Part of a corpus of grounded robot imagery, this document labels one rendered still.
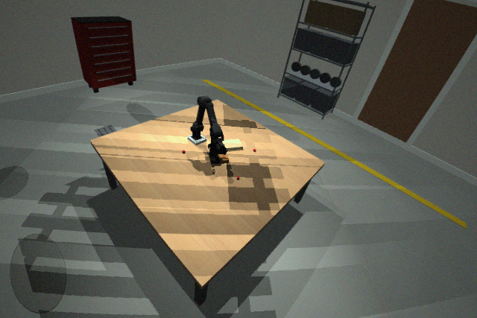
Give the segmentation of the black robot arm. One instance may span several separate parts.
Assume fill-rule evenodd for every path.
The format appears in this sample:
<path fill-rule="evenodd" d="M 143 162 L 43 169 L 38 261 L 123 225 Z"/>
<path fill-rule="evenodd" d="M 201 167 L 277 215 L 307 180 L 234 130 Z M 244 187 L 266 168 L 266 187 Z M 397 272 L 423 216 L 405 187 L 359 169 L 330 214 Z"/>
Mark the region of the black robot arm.
<path fill-rule="evenodd" d="M 211 147 L 214 147 L 218 154 L 224 154 L 226 155 L 227 149 L 225 148 L 225 145 L 222 144 L 222 141 L 224 141 L 224 134 L 221 130 L 221 127 L 218 125 L 216 116 L 215 116 L 215 111 L 214 111 L 214 105 L 212 102 L 212 99 L 208 96 L 202 96 L 198 97 L 197 99 L 198 103 L 198 113 L 196 117 L 196 121 L 193 122 L 192 126 L 190 127 L 190 130 L 192 132 L 192 135 L 190 136 L 194 140 L 198 140 L 201 138 L 200 132 L 203 131 L 203 116 L 205 109 L 207 111 L 207 115 L 209 118 L 209 123 L 210 123 L 210 137 L 211 137 Z M 221 137 L 221 138 L 218 138 Z"/>

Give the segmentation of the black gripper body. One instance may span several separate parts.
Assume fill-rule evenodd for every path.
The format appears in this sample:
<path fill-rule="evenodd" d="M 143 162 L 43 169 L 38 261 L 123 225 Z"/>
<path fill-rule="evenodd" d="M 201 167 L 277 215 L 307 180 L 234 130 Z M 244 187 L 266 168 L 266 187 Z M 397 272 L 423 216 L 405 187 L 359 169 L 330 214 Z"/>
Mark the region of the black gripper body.
<path fill-rule="evenodd" d="M 220 158 L 218 157 L 217 150 L 214 147 L 211 147 L 210 144 L 208 144 L 208 149 L 209 149 L 210 154 L 212 154 L 212 157 L 210 158 L 210 163 L 211 164 L 219 164 L 220 163 Z"/>

